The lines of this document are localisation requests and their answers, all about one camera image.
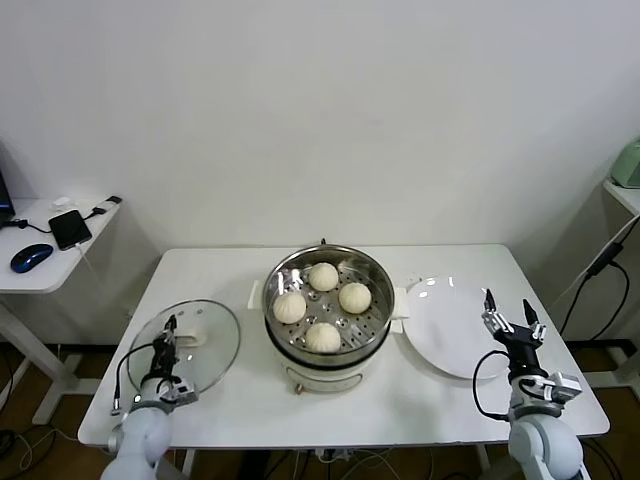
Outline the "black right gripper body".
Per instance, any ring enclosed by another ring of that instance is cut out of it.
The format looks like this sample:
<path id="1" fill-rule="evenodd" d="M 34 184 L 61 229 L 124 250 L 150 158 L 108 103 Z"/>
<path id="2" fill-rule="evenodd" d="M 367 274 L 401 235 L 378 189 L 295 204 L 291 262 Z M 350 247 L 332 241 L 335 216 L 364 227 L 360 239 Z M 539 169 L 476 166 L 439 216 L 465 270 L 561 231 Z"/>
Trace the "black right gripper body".
<path id="1" fill-rule="evenodd" d="M 532 337 L 530 329 L 513 325 L 509 331 L 497 330 L 493 333 L 493 338 L 506 348 L 509 381 L 527 375 L 544 376 L 536 353 L 542 342 Z"/>

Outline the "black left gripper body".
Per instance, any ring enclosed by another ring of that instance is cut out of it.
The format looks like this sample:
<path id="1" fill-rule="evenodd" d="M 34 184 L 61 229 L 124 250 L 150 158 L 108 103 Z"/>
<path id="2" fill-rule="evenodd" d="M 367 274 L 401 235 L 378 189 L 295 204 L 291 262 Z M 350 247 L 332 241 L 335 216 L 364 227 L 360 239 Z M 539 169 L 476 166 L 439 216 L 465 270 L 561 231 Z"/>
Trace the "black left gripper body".
<path id="1" fill-rule="evenodd" d="M 169 380 L 171 383 L 179 381 L 179 377 L 173 373 L 174 365 L 177 362 L 176 346 L 166 343 L 163 350 L 154 350 L 149 370 L 150 379 Z"/>

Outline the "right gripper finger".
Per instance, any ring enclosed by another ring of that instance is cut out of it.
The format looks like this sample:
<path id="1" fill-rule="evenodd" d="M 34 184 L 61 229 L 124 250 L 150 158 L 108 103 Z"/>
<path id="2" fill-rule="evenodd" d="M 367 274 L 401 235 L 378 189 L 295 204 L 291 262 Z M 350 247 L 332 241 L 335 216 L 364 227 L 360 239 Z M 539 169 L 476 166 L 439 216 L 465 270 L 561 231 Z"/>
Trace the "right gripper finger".
<path id="1" fill-rule="evenodd" d="M 491 334 L 511 332 L 511 325 L 504 316 L 498 312 L 494 296 L 490 289 L 487 289 L 485 292 L 482 319 L 485 327 Z"/>
<path id="2" fill-rule="evenodd" d="M 531 338 L 534 341 L 543 341 L 546 327 L 539 321 L 538 315 L 527 299 L 523 300 L 524 315 L 527 321 Z"/>

